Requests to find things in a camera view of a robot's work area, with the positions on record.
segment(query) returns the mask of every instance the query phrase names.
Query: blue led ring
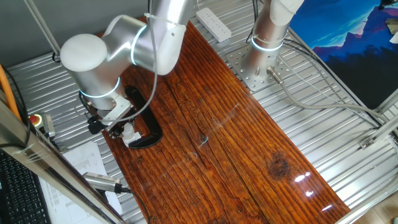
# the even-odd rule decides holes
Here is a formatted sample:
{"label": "blue led ring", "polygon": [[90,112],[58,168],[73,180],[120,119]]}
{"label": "blue led ring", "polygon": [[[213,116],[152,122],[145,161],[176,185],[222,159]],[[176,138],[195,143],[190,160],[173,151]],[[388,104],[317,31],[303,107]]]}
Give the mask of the blue led ring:
{"label": "blue led ring", "polygon": [[118,78],[118,82],[117,82],[116,86],[114,86],[114,88],[111,91],[109,91],[108,93],[105,93],[103,95],[100,95],[100,96],[91,96],[89,94],[83,93],[83,91],[81,91],[81,90],[80,90],[80,92],[81,92],[81,94],[83,94],[87,97],[90,97],[90,98],[101,98],[101,97],[108,96],[109,94],[113,93],[118,88],[119,83],[120,83],[120,77]]}
{"label": "blue led ring", "polygon": [[139,30],[138,30],[138,32],[137,32],[137,34],[136,34],[136,36],[134,37],[134,39],[132,40],[132,44],[131,44],[131,62],[134,64],[134,65],[137,65],[136,64],[136,62],[134,61],[134,48],[136,47],[136,44],[137,44],[137,41],[138,41],[138,37],[141,35],[141,33],[142,33],[142,31],[144,31],[144,29],[146,28],[147,26],[145,25],[145,26],[143,26],[143,27],[141,27]]}
{"label": "blue led ring", "polygon": [[260,47],[258,44],[256,44],[255,41],[254,41],[254,39],[253,39],[253,37],[251,37],[251,42],[253,43],[253,45],[254,45],[257,49],[262,50],[262,51],[268,51],[268,52],[278,50],[278,49],[281,48],[282,45],[284,44],[284,43],[282,43],[279,47],[276,47],[276,48],[273,48],[273,49],[267,49],[267,48],[264,48],[264,47]]}

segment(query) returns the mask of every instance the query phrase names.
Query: paper sheet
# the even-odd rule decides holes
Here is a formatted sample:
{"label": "paper sheet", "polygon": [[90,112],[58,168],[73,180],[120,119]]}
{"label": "paper sheet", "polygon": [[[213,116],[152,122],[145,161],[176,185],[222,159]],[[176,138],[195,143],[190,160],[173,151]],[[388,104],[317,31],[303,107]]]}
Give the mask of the paper sheet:
{"label": "paper sheet", "polygon": [[393,44],[398,44],[398,32],[396,32],[394,34],[394,36],[391,38],[390,42]]}
{"label": "paper sheet", "polygon": [[[88,142],[63,155],[80,174],[93,172],[95,174],[107,175],[102,162],[100,150],[96,143]],[[101,223],[80,206],[72,202],[57,189],[52,187],[43,179],[40,179],[47,208],[52,223],[56,224],[97,224]],[[109,204],[119,214],[122,208],[115,193],[106,192]]]}

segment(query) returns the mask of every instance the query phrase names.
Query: keyboard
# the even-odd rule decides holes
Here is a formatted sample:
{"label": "keyboard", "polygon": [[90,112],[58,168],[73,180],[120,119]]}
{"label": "keyboard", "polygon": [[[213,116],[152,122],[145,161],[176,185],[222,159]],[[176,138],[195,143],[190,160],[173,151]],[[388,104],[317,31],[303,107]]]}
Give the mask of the keyboard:
{"label": "keyboard", "polygon": [[0,149],[0,224],[50,223],[39,178]]}

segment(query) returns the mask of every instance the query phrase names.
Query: power strip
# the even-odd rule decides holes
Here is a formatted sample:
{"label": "power strip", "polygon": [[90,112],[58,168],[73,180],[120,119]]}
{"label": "power strip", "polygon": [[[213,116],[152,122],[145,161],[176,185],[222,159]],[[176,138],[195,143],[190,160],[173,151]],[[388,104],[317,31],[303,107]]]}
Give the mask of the power strip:
{"label": "power strip", "polygon": [[208,8],[197,11],[197,19],[218,42],[226,41],[232,35],[227,26]]}

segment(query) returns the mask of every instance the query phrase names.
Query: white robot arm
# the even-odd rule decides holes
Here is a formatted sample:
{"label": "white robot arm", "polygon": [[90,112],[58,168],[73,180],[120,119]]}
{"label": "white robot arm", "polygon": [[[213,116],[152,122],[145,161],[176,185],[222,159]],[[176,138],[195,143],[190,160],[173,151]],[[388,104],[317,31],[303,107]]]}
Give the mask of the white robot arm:
{"label": "white robot arm", "polygon": [[[148,25],[121,15],[111,21],[102,38],[91,34],[76,35],[61,49],[63,66],[103,120],[101,128],[94,132],[111,131],[116,120],[130,112],[132,104],[126,99],[119,77],[128,66],[134,64],[153,72],[156,64],[158,75],[166,75],[177,63],[185,27],[196,2],[151,1],[153,8],[152,15],[147,15],[150,17]],[[264,1],[263,11],[254,25],[251,50],[246,57],[248,61],[243,63],[247,71],[266,70],[276,63],[275,55],[279,53],[290,20],[302,3],[303,0]]]}

